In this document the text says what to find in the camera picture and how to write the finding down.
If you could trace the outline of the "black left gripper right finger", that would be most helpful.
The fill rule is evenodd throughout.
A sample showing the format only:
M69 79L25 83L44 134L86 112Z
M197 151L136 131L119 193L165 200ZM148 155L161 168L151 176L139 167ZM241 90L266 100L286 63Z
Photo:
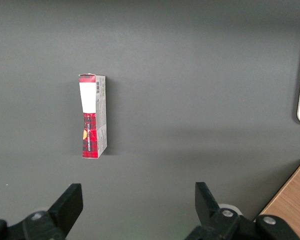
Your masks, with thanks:
M259 215L255 221L228 207L219 207L205 182L195 183L195 209L201 225L187 240L299 240L282 218Z

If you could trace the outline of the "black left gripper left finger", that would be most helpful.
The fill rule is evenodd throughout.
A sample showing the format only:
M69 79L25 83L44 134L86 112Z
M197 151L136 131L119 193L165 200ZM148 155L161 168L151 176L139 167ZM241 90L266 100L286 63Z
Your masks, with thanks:
M48 210L33 212L12 226L0 219L0 240L65 240L82 210L82 185L72 183Z

